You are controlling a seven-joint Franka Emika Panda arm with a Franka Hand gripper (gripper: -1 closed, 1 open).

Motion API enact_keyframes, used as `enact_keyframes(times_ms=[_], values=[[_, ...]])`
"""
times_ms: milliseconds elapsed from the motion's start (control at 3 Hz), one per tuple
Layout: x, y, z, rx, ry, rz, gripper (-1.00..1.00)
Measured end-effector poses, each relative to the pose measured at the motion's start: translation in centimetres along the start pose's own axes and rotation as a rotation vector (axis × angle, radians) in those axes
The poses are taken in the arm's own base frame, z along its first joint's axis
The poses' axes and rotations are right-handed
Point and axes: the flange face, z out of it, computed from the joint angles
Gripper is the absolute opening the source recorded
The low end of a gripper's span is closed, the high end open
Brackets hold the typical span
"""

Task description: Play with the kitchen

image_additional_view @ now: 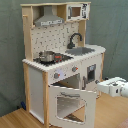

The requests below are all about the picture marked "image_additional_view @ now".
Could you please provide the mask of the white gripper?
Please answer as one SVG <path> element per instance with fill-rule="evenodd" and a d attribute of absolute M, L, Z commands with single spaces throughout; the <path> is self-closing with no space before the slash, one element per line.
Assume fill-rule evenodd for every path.
<path fill-rule="evenodd" d="M 127 81 L 120 77 L 114 77 L 103 82 L 97 82 L 97 89 L 111 97 L 127 96 Z"/>

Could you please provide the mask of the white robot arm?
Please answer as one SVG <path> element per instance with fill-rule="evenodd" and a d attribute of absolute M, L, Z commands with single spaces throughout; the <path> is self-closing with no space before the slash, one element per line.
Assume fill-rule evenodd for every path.
<path fill-rule="evenodd" d="M 128 82 L 120 77 L 114 77 L 103 82 L 97 83 L 97 89 L 111 97 L 128 98 Z"/>

